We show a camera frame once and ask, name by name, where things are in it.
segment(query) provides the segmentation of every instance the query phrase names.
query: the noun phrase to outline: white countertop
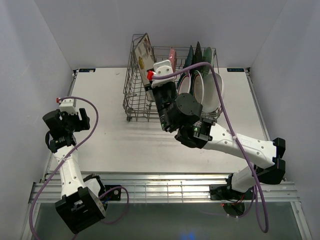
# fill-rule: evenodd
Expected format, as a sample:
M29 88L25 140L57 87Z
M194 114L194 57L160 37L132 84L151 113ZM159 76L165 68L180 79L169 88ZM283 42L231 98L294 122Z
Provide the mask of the white countertop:
M246 73L219 70L225 86L225 107L234 130L264 140ZM96 131L78 149L83 173L232 173L246 167L244 159L181 145L175 140L175 133L162 131L158 122L127 122L122 106L125 77L126 68L96 68L95 72L77 75L71 95L88 99L99 111ZM76 107L86 109L93 126L96 115L92 107L79 100ZM218 124L227 127L223 115ZM74 135L80 142L88 131ZM56 166L53 159L50 171Z

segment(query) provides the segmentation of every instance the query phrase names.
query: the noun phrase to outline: white wall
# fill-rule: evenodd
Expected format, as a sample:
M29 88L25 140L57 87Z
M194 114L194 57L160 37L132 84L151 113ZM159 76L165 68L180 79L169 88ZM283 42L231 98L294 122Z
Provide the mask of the white wall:
M0 1L0 78L0 239L16 240L48 161L42 116L72 79L33 0Z
M35 0L72 69L128 64L133 34L155 46L217 48L220 67L250 67L286 0Z
M295 181L313 239L320 239L320 1L287 1L252 80L270 136L286 139L287 178Z

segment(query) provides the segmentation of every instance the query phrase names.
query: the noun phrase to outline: white bracket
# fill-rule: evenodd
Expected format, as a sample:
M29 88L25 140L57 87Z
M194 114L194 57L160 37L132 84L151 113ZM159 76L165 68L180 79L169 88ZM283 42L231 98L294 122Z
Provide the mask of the white bracket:
M59 105L61 112L66 112L69 115L77 115L76 111L76 100L75 99L65 99Z
M160 62L155 63L153 65L153 69L154 69L154 76L156 76L156 77L163 77L163 76L174 73L172 66L171 66L171 62L169 60L164 60L164 61L160 61ZM169 78L162 79L162 80L153 80L151 87L152 88L159 87L159 86L166 84L168 82L175 82L175 78L169 77Z

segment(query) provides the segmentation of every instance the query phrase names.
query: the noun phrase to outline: black label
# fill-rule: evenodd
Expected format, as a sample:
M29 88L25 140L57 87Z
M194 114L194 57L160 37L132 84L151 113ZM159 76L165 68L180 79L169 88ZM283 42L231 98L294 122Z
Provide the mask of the black label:
M243 68L227 68L228 72L244 72L245 70Z
M94 73L96 71L95 68L80 68L79 73Z

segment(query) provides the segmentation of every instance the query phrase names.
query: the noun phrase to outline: cup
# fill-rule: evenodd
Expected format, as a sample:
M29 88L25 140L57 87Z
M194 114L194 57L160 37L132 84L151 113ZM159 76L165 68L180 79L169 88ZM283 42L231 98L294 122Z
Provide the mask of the cup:
M172 67L173 72L175 72L176 66L177 66L177 52L173 48L170 49L169 61L171 63L171 67Z

